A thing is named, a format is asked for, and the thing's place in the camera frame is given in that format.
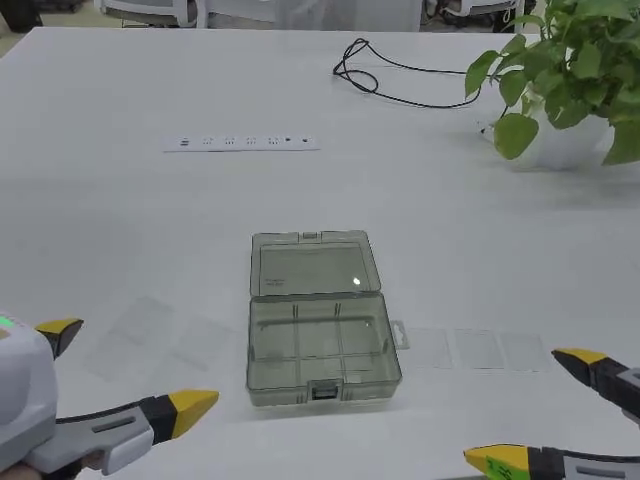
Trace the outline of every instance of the floor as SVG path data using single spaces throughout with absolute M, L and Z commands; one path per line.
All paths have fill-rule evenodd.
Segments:
M 545 2 L 538 0 L 536 10 L 542 11 Z M 122 22 L 119 19 L 107 17 L 98 12 L 91 1 L 87 1 L 76 13 L 44 13 L 42 21 L 46 26 L 61 27 L 102 27 L 121 28 Z M 241 18 L 218 15 L 215 18 L 216 28 L 251 28 L 264 29 L 271 28 L 268 22 L 256 22 Z M 441 21 L 430 21 L 421 28 L 423 31 L 457 31 L 456 27 L 445 25 Z M 463 31 L 490 31 L 482 22 L 471 22 Z M 2 16 L 0 16 L 0 58 L 20 41 L 24 35 L 12 33 L 7 27 Z

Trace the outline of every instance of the white chair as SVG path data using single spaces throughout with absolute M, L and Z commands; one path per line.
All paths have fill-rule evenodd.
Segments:
M 205 0 L 94 0 L 94 6 L 105 15 L 148 25 L 206 27 Z
M 415 32 L 422 11 L 422 0 L 206 1 L 210 12 L 271 22 L 286 30 Z
M 435 10 L 437 3 L 438 0 L 428 0 L 429 10 Z M 516 16 L 520 16 L 524 14 L 524 4 L 525 0 L 448 0 L 443 10 L 456 17 L 468 17 L 515 9 Z M 516 32 L 521 30 L 522 25 L 515 25 Z

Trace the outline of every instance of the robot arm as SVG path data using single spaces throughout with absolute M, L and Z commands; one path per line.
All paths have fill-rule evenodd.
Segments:
M 187 432 L 217 402 L 218 392 L 183 390 L 56 419 L 53 362 L 82 323 L 56 320 L 34 330 L 0 315 L 0 472 L 23 462 L 45 480 L 68 478 L 82 458 L 101 452 L 102 473 L 110 475 Z

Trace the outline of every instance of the white pot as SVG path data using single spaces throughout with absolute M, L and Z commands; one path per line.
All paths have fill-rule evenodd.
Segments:
M 520 157 L 514 160 L 524 168 L 569 170 L 602 164 L 606 152 L 596 148 L 609 130 L 609 122 L 589 115 L 575 127 L 556 130 L 549 123 L 544 108 L 530 116 L 537 120 L 538 135 Z

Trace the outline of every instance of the potted plant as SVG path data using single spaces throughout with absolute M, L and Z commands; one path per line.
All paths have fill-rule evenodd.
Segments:
M 471 64 L 467 96 L 499 83 L 506 108 L 493 135 L 503 157 L 576 167 L 613 127 L 604 164 L 640 160 L 639 11 L 640 0 L 548 0 L 544 18 L 514 20 L 535 24 L 539 41 L 515 35 Z

